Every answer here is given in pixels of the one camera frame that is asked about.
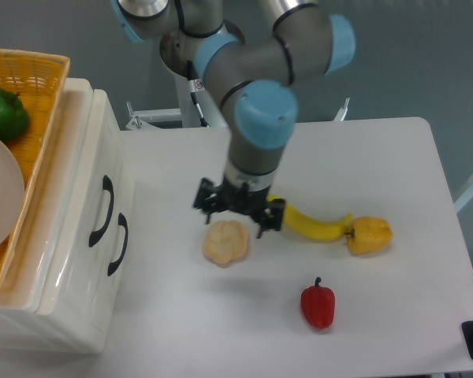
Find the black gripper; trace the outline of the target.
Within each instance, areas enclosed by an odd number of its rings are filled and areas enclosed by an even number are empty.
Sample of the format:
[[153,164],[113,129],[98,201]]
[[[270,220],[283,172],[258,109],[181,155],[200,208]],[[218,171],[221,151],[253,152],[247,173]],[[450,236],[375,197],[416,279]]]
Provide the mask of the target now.
[[248,183],[237,186],[226,177],[216,187],[211,180],[203,177],[192,206],[205,215],[205,224],[210,223],[214,211],[230,211],[248,216],[259,226],[256,238],[260,239],[265,232],[281,230],[286,208],[283,198],[266,200],[269,191],[270,186],[252,191]]

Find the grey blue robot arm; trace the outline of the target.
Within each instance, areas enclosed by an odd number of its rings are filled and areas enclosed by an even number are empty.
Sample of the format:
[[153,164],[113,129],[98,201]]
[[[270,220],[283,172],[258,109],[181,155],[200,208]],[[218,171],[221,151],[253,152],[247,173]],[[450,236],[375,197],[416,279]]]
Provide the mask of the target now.
[[353,59],[350,21],[324,15],[315,1],[264,1],[272,35],[249,45],[228,31],[220,1],[115,1],[113,8],[134,42],[180,36],[188,74],[202,82],[229,126],[222,183],[202,179],[194,207],[207,216],[245,215],[261,232],[280,230],[285,201],[268,193],[298,115],[290,87]]

